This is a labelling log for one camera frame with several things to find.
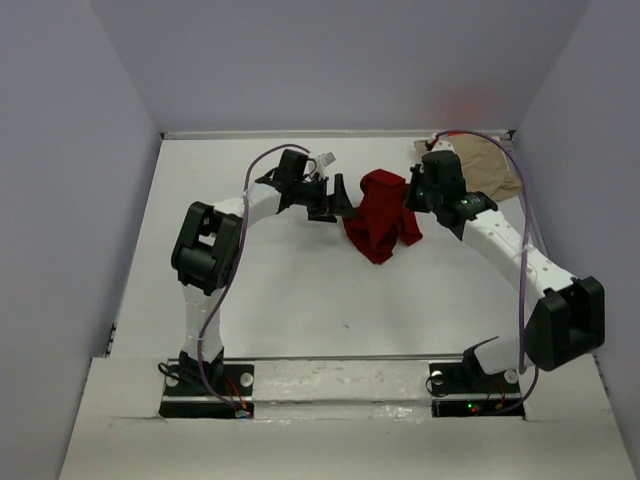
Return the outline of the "red t shirt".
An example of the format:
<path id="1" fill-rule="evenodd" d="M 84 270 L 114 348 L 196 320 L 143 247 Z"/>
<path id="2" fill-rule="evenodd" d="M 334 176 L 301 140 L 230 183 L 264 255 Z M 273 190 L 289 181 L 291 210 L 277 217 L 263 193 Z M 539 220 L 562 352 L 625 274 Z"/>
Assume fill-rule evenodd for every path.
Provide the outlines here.
<path id="1" fill-rule="evenodd" d="M 360 181 L 363 198 L 356 217 L 344 218 L 343 225 L 352 245 L 372 264 L 388 261 L 398 240 L 412 246 L 423 238 L 415 213 L 404 205 L 407 188 L 404 178 L 383 169 Z"/>

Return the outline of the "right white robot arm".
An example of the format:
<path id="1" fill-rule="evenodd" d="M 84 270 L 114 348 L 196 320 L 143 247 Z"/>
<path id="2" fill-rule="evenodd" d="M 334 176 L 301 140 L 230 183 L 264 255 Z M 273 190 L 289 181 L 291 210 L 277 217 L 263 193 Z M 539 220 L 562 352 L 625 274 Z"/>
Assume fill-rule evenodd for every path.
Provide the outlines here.
<path id="1" fill-rule="evenodd" d="M 529 367 L 550 372 L 604 344 L 603 285 L 553 263 L 511 226 L 489 196 L 468 191 L 461 160 L 450 144 L 437 143 L 412 167 L 405 205 L 415 213 L 433 214 L 518 292 L 518 334 L 466 349 L 452 380 L 482 392 L 497 374 Z"/>

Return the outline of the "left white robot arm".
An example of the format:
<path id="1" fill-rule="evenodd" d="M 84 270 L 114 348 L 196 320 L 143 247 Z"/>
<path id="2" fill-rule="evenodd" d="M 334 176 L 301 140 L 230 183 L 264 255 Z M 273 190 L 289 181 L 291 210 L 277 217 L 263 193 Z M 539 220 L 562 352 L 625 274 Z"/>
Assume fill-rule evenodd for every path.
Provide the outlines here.
<path id="1" fill-rule="evenodd" d="M 292 206 L 305 208 L 310 221 L 335 223 L 356 216 L 341 174 L 328 191 L 326 169 L 335 161 L 331 152 L 312 156 L 299 145 L 280 145 L 250 163 L 240 195 L 213 205 L 194 202 L 187 209 L 170 263 L 182 285 L 186 311 L 179 377 L 198 394 L 215 392 L 223 377 L 221 305 L 249 228 Z"/>

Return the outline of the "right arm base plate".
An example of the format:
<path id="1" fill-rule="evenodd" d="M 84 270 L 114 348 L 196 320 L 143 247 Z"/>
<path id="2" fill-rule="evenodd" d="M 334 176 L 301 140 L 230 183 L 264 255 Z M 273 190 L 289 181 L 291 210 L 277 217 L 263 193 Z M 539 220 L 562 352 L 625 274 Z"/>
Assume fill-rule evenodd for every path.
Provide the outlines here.
<path id="1" fill-rule="evenodd" d="M 431 363 L 425 388 L 434 418 L 525 416 L 519 377 L 512 370 L 472 377 L 461 363 Z"/>

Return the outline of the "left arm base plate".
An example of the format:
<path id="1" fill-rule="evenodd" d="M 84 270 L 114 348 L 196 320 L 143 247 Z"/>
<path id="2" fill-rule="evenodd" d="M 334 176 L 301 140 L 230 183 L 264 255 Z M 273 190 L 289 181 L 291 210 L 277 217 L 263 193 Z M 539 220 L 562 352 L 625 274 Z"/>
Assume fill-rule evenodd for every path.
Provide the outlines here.
<path id="1" fill-rule="evenodd" d="M 199 375 L 184 373 L 177 362 L 160 362 L 164 377 L 159 415 L 165 419 L 250 419 L 254 416 L 255 365 L 231 362 L 210 390 Z"/>

